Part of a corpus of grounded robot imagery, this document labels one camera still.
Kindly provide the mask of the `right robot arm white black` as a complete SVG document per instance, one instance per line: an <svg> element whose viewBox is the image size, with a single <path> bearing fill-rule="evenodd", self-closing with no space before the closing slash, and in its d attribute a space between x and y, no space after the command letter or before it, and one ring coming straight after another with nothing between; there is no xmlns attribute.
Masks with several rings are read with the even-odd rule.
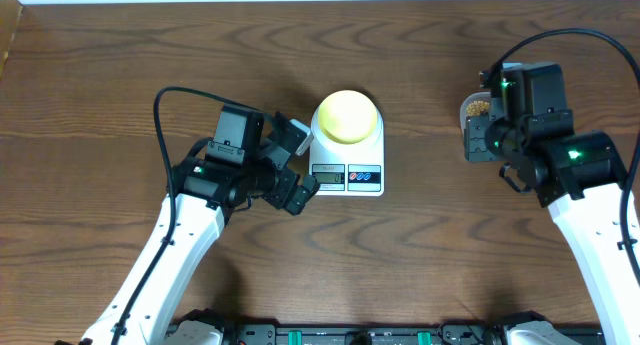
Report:
<svg viewBox="0 0 640 345"><path fill-rule="evenodd" d="M513 190L536 194L578 263L606 343L638 343L639 284L624 243L639 224L612 139L575 131L555 63L499 65L481 81L460 108L466 160L498 161Z"/></svg>

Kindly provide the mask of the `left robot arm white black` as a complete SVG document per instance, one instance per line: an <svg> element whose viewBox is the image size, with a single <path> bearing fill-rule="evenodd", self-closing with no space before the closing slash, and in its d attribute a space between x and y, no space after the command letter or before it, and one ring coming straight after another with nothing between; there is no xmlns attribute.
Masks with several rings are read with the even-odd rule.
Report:
<svg viewBox="0 0 640 345"><path fill-rule="evenodd" d="M308 126L227 104L216 132L168 170L167 196L149 240L120 290L81 338L118 345L221 344L223 330L171 323L196 268L231 215L254 199L298 215L318 183L288 168L312 142Z"/></svg>

